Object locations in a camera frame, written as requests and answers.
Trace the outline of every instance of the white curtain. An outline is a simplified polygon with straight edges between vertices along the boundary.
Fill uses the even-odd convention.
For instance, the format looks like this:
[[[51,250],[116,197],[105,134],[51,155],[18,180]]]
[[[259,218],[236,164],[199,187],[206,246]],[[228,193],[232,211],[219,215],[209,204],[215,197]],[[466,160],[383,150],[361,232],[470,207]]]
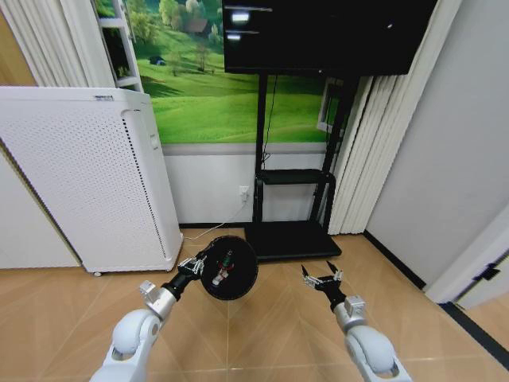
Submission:
[[[361,80],[336,165],[329,234],[366,228],[460,4],[438,0],[407,75]]]
[[[89,0],[0,0],[39,86],[114,88]]]

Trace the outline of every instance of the television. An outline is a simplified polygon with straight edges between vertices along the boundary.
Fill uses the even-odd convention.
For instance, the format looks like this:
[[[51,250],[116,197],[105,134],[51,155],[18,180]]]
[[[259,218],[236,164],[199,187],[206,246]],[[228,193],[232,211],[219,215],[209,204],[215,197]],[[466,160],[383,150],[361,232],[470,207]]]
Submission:
[[[437,0],[223,0],[226,72],[407,74]]]

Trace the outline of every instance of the tree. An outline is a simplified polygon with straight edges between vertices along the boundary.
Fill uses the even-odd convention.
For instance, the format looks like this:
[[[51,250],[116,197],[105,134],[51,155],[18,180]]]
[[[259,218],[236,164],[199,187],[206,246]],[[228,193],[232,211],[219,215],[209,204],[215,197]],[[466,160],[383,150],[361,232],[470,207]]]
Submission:
[[[181,71],[182,66],[182,54],[178,50],[174,50],[169,54],[169,67],[170,72],[177,76]]]
[[[114,18],[115,11],[108,0],[95,0],[95,9],[100,18]]]
[[[174,12],[178,10],[178,3],[175,0],[161,0],[159,3],[159,14],[164,25],[171,25]]]
[[[130,13],[145,14],[147,12],[145,0],[127,0],[127,9]]]
[[[205,5],[198,0],[186,0],[185,9],[192,18],[204,18],[205,17]]]
[[[207,62],[208,49],[205,44],[198,44],[196,46],[196,63],[198,64],[198,70],[205,72],[205,64]]]
[[[208,34],[208,40],[212,44],[219,44],[221,42],[221,37],[219,36],[219,30],[216,24],[212,24],[211,32]]]
[[[184,30],[185,20],[187,18],[187,10],[185,6],[179,4],[172,13],[172,20],[170,25],[173,30]]]
[[[137,39],[143,44],[154,41],[156,35],[156,27],[150,20],[148,14],[139,14],[138,12],[130,13],[130,25]]]

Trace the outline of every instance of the tv stand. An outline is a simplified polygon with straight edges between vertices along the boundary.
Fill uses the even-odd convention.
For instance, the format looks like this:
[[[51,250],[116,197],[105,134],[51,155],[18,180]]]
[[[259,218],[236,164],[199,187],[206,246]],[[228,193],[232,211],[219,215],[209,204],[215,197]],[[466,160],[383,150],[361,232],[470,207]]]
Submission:
[[[325,151],[324,162],[319,169],[263,170],[263,131],[265,128],[265,106],[268,72],[260,72],[258,78],[258,117],[256,129],[256,161],[254,164],[253,220],[246,226],[246,239],[253,247],[258,261],[284,259],[311,259],[341,254],[341,249],[328,235],[328,224],[332,202],[336,191],[336,179],[330,172],[335,152],[343,141],[341,127],[346,127],[348,115],[359,84],[358,76],[344,79],[340,102]],[[308,220],[271,221],[263,220],[264,185],[316,184],[313,207]],[[328,185],[324,222],[320,224],[325,186]]]

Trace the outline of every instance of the door frame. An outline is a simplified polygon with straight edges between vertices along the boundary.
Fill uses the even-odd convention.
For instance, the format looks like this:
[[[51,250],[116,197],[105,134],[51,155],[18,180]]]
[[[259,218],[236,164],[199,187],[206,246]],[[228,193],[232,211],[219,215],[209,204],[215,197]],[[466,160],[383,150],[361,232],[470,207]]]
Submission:
[[[463,253],[428,288],[426,296],[436,303],[454,300],[509,248],[509,203],[470,243]]]

